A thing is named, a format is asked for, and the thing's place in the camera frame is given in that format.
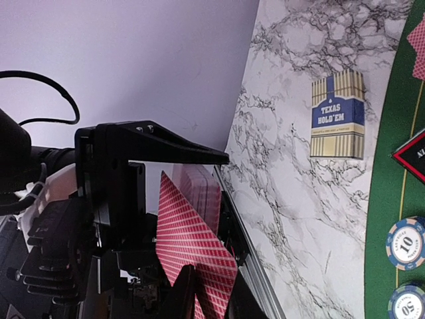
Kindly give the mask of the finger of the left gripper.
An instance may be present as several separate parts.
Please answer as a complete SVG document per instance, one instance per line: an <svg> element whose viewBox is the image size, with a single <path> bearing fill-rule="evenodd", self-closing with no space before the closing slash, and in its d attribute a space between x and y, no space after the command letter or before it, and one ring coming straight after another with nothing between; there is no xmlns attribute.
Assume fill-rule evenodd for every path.
<svg viewBox="0 0 425 319"><path fill-rule="evenodd" d="M193 143L153 121L106 126L106 151L113 158L161 163L226 165L223 151Z"/></svg>

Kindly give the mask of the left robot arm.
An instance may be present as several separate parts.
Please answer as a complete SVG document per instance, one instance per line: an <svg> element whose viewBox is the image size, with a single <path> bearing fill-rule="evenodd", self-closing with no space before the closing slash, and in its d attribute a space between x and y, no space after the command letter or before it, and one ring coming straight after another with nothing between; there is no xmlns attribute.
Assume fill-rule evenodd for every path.
<svg viewBox="0 0 425 319"><path fill-rule="evenodd" d="M217 236L220 187L202 214L191 170L226 153L152 121L81 128L68 149L35 147L1 115L1 214L28 255L10 279L50 298L45 318L224 318L237 266Z"/></svg>

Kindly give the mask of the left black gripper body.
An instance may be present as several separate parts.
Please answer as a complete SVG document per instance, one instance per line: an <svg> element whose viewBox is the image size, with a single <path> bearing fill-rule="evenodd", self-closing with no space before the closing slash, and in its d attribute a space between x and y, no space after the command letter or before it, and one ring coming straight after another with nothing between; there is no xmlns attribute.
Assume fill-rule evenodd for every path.
<svg viewBox="0 0 425 319"><path fill-rule="evenodd" d="M96 230L97 291L122 288L121 271L153 263L155 219L146 214L146 124L100 124L77 130L78 194Z"/></svg>

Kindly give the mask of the black triangular dealer button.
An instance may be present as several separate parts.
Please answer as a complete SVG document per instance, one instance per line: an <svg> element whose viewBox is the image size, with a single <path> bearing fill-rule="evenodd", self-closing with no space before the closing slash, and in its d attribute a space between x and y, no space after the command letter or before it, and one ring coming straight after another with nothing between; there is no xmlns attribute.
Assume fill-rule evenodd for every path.
<svg viewBox="0 0 425 319"><path fill-rule="evenodd" d="M392 159L422 183L425 182L424 136L422 129L391 154Z"/></svg>

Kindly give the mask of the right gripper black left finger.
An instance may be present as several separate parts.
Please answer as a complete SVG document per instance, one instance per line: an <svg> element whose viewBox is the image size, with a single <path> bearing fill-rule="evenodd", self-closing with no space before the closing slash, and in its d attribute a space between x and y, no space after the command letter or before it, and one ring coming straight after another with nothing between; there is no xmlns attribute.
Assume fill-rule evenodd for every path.
<svg viewBox="0 0 425 319"><path fill-rule="evenodd" d="M160 308L159 318L163 319L192 319L195 317L195 268L185 265L165 302Z"/></svg>

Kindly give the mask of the red playing card deck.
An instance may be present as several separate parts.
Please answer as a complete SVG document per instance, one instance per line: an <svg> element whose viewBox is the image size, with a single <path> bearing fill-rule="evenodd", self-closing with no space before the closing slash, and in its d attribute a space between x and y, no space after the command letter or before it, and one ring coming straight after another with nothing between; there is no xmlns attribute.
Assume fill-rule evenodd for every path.
<svg viewBox="0 0 425 319"><path fill-rule="evenodd" d="M178 182L179 190L211 231L217 235L221 190L213 175L203 165L184 164Z"/></svg>

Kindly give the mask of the teal chips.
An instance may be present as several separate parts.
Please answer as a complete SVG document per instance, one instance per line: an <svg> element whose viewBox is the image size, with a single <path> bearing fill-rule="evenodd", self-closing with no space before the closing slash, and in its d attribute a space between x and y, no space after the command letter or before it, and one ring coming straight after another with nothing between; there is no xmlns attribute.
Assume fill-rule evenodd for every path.
<svg viewBox="0 0 425 319"><path fill-rule="evenodd" d="M424 285L407 282L396 288L388 302L390 319L424 318Z"/></svg>

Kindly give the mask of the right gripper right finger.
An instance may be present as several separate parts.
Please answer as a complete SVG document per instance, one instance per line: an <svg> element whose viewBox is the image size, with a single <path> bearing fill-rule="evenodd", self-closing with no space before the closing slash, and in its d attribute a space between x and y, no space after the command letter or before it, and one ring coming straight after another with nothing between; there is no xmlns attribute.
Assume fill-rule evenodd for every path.
<svg viewBox="0 0 425 319"><path fill-rule="evenodd" d="M236 276L225 318L268 319L240 272Z"/></svg>

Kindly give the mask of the white chips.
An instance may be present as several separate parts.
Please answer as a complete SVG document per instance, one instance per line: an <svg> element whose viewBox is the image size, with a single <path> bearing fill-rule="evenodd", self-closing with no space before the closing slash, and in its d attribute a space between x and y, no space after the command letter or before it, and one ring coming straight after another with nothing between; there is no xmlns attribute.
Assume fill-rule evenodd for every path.
<svg viewBox="0 0 425 319"><path fill-rule="evenodd" d="M386 254L399 270L420 267L424 263L424 218L413 216L395 223L386 237Z"/></svg>

